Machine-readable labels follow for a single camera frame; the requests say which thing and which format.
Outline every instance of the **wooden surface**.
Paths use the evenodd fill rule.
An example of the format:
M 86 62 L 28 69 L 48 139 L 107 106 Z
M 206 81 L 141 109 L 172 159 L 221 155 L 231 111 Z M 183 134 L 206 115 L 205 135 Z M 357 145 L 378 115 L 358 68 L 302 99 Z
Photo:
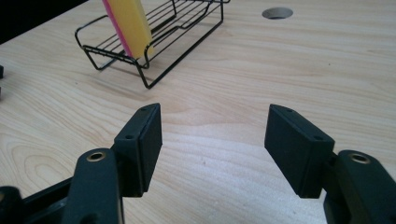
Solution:
M 144 1 L 145 7 L 156 4 Z M 270 21 L 262 12 L 289 7 Z M 163 148 L 127 223 L 325 223 L 323 196 L 299 199 L 264 148 L 269 104 L 293 108 L 396 178 L 396 3 L 233 0 L 225 21 L 152 90 L 115 63 L 96 71 L 75 30 L 87 2 L 0 46 L 0 185 L 22 196 L 70 177 L 111 147 L 141 106 L 160 103 Z

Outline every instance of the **pink sponge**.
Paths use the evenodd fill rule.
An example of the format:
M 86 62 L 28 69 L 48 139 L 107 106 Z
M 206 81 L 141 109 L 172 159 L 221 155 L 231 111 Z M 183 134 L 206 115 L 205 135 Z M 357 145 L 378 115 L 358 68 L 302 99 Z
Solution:
M 152 39 L 149 23 L 140 0 L 103 0 L 125 52 L 136 59 L 144 55 Z

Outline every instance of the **cable hole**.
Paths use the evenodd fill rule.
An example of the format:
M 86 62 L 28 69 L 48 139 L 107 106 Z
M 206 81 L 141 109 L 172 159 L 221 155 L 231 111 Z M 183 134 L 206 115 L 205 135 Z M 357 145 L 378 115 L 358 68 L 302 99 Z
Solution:
M 291 15 L 293 15 L 293 11 L 287 7 L 272 7 L 262 13 L 262 16 L 268 20 L 283 20 Z

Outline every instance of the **black object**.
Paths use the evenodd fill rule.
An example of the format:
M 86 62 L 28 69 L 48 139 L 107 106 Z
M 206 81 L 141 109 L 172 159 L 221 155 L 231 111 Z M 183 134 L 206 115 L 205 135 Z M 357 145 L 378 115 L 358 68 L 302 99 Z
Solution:
M 328 223 L 396 223 L 396 183 L 375 158 L 354 150 L 332 153 L 334 141 L 281 105 L 270 105 L 265 147 L 301 198 L 327 191 Z
M 88 56 L 93 67 L 97 70 L 104 70 L 115 61 L 125 62 L 134 65 L 142 78 L 143 83 L 147 89 L 151 89 L 157 84 L 166 74 L 168 74 L 178 63 L 181 62 L 193 49 L 195 49 L 204 39 L 213 33 L 223 22 L 223 4 L 229 3 L 231 0 L 169 0 L 166 3 L 158 6 L 150 11 L 146 17 L 151 29 L 153 40 L 146 46 L 145 56 L 142 59 L 129 57 L 126 55 L 121 42 L 117 35 L 103 36 L 104 41 L 99 44 L 90 43 L 84 45 L 81 43 L 78 35 L 88 26 L 97 23 L 98 21 L 107 18 L 107 15 L 99 17 L 87 24 L 79 27 L 75 32 L 75 38 L 78 45 L 84 50 Z M 216 18 L 217 23 L 214 24 L 209 31 L 202 34 L 201 37 L 182 53 L 175 61 L 166 67 L 157 77 L 148 83 L 143 70 L 150 68 L 150 62 L 157 56 L 163 53 L 166 49 L 176 43 L 184 34 L 186 34 L 195 25 L 200 23 L 203 19 L 212 15 L 212 19 Z M 148 56 L 150 47 L 155 48 L 155 53 Z M 102 55 L 109 58 L 109 61 L 98 65 L 92 54 Z
M 0 45 L 86 1 L 0 1 Z
M 122 197 L 149 190 L 162 143 L 160 105 L 144 106 L 111 149 L 81 155 L 73 177 L 25 199 L 17 188 L 1 187 L 0 224 L 123 223 Z

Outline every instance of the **wooden table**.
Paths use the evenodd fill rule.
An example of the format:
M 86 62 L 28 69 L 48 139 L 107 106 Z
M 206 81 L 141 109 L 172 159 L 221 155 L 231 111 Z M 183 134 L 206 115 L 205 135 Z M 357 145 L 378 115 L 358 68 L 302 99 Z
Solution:
M 294 14 L 267 20 L 270 7 Z M 82 153 L 111 147 L 152 103 L 163 147 L 148 193 L 125 200 L 127 223 L 325 223 L 325 192 L 298 198 L 264 147 L 269 104 L 396 178 L 393 0 L 233 0 L 220 28 L 151 90 L 129 64 L 96 71 L 78 47 L 75 30 L 104 14 L 90 1 L 0 46 L 1 186 L 26 197 L 72 176 Z

